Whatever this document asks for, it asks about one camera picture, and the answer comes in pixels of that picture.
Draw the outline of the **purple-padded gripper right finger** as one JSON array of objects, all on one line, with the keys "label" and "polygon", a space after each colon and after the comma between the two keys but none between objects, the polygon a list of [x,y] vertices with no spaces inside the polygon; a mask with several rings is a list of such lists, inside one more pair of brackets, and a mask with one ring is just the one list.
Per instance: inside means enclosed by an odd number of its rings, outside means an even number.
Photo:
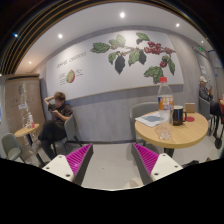
[{"label": "purple-padded gripper right finger", "polygon": [[182,166],[166,153],[157,154],[137,143],[132,144],[131,152],[144,185],[182,169]]}]

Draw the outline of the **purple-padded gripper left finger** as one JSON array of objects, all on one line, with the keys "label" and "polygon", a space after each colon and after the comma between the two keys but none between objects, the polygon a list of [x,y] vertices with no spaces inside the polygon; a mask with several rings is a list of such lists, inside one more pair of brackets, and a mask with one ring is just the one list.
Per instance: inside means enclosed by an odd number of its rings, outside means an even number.
[{"label": "purple-padded gripper left finger", "polygon": [[92,155],[93,145],[88,144],[66,156],[56,156],[43,170],[81,186]]}]

